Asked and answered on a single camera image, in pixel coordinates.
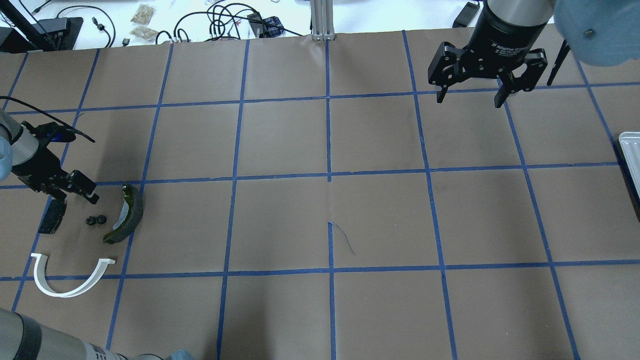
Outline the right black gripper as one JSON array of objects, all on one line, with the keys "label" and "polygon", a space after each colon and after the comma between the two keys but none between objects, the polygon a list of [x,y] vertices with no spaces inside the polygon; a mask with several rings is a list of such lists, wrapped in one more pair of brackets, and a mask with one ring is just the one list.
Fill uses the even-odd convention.
[{"label": "right black gripper", "polygon": [[510,95],[535,89],[548,66],[546,51],[534,48],[549,22],[546,0],[487,0],[463,48],[442,42],[428,68],[428,81],[442,104],[453,85],[468,79],[499,79],[494,107]]}]

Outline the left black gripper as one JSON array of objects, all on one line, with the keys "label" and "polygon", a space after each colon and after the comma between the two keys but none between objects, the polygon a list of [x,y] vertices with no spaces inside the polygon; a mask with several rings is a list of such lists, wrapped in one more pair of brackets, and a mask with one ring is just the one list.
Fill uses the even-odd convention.
[{"label": "left black gripper", "polygon": [[36,127],[22,121],[20,126],[18,137],[11,142],[12,173],[32,191],[53,198],[66,198],[68,193],[74,193],[96,205],[99,201],[96,183],[79,170],[64,171],[60,158],[48,149],[51,142],[69,143],[75,141],[77,135],[88,136],[55,121]]}]

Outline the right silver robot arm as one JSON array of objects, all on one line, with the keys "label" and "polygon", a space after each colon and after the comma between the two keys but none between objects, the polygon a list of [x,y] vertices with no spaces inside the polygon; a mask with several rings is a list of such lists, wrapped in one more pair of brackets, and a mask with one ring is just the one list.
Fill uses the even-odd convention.
[{"label": "right silver robot arm", "polygon": [[549,61],[534,48],[553,19],[563,42],[547,84],[553,84],[569,52],[596,67],[619,66],[640,54],[637,0],[487,0],[463,48],[444,41],[430,62],[427,80],[442,103],[448,89],[468,79],[499,79],[494,106],[517,92],[533,91]]}]

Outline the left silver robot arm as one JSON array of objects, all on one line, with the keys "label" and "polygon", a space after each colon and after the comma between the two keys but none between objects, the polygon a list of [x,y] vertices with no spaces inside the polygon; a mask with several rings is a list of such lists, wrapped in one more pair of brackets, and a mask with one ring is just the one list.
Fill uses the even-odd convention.
[{"label": "left silver robot arm", "polygon": [[71,143],[82,136],[90,142],[95,140],[66,121],[53,116],[32,104],[1,96],[2,100],[23,105],[50,122],[33,126],[28,121],[18,122],[4,109],[1,110],[1,178],[14,174],[32,191],[44,193],[65,202],[68,193],[82,196],[92,205],[99,201],[96,185],[79,170],[64,171],[61,159],[48,146],[51,142]]}]

